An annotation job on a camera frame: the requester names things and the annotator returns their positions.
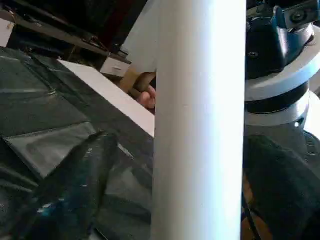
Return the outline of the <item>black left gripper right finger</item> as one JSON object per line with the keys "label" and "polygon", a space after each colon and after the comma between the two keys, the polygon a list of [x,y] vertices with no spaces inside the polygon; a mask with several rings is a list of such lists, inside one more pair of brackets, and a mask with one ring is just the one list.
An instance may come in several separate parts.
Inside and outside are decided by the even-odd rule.
{"label": "black left gripper right finger", "polygon": [[320,178],[303,158],[266,136],[245,136],[243,172],[273,239],[320,238]]}

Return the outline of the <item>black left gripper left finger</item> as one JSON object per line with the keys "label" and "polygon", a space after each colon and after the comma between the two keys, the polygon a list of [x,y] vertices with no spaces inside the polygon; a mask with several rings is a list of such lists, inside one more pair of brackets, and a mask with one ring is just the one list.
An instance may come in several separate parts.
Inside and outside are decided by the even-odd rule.
{"label": "black left gripper left finger", "polygon": [[101,209],[118,140],[98,132],[75,146],[0,231],[2,240],[88,240]]}

